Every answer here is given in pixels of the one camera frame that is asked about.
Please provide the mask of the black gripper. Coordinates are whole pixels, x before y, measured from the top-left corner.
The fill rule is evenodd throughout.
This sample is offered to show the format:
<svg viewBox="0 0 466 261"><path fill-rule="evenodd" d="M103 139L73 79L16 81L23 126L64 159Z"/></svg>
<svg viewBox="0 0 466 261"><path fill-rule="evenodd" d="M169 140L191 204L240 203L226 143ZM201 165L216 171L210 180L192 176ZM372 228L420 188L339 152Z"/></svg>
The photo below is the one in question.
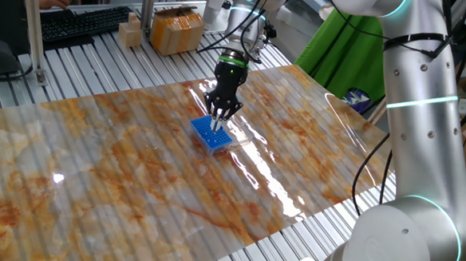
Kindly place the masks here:
<svg viewBox="0 0 466 261"><path fill-rule="evenodd" d="M242 107L243 103L236 99L238 88L246 81L248 68L231 63L218 63L215 67L217 85L212 91L203 94L207 114L211 118L211 131L219 131L222 124L230 120ZM217 101L226 102L218 108Z"/></svg>

